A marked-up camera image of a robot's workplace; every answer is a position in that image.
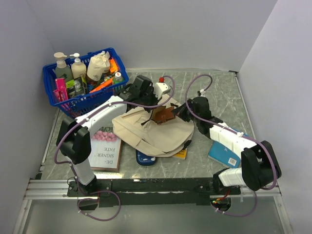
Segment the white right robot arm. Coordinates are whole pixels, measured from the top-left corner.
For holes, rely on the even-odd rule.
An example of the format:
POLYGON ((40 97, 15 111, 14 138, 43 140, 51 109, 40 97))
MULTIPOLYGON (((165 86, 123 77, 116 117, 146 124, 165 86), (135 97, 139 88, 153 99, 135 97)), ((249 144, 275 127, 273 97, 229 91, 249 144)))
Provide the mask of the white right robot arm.
POLYGON ((188 99, 180 107, 175 107, 172 113, 183 121, 193 121, 201 134, 240 158, 239 168, 228 168, 214 174, 213 189, 216 193, 224 194, 232 186, 247 186, 252 191, 270 190, 276 186, 281 169, 272 145, 268 141, 250 138, 213 116, 207 98, 188 99))

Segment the beige canvas backpack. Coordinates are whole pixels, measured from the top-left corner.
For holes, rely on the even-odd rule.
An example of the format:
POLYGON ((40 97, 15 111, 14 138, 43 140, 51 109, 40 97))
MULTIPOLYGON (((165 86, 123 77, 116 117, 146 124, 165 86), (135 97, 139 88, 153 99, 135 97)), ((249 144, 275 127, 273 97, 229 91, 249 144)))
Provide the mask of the beige canvas backpack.
POLYGON ((149 120, 151 114, 136 107, 112 120, 114 134, 148 156, 171 157, 192 139, 194 124, 179 117, 162 124, 149 120))

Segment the brown leather wallet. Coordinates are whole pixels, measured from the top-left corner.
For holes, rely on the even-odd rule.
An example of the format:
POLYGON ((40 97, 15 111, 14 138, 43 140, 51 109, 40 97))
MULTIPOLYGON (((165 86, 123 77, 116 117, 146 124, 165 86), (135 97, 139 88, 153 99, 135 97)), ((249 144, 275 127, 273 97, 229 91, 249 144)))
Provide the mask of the brown leather wallet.
POLYGON ((175 109, 174 106, 171 106, 156 112, 153 118, 154 122, 157 124, 163 124, 167 121, 175 119, 175 115, 172 112, 174 109, 175 109))

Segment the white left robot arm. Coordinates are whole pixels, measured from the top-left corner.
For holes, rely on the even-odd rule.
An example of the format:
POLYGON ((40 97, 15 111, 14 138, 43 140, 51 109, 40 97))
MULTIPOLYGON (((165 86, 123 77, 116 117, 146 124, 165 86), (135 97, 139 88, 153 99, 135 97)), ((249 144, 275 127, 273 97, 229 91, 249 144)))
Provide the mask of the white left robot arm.
POLYGON ((66 117, 57 138, 57 151, 66 157, 76 178, 79 190, 86 196, 98 191, 97 177, 92 171, 88 157, 91 153, 91 138, 111 121, 138 106, 147 111, 161 99, 160 86, 164 78, 153 83, 149 78, 138 75, 133 83, 118 89, 105 103, 75 119, 66 117))

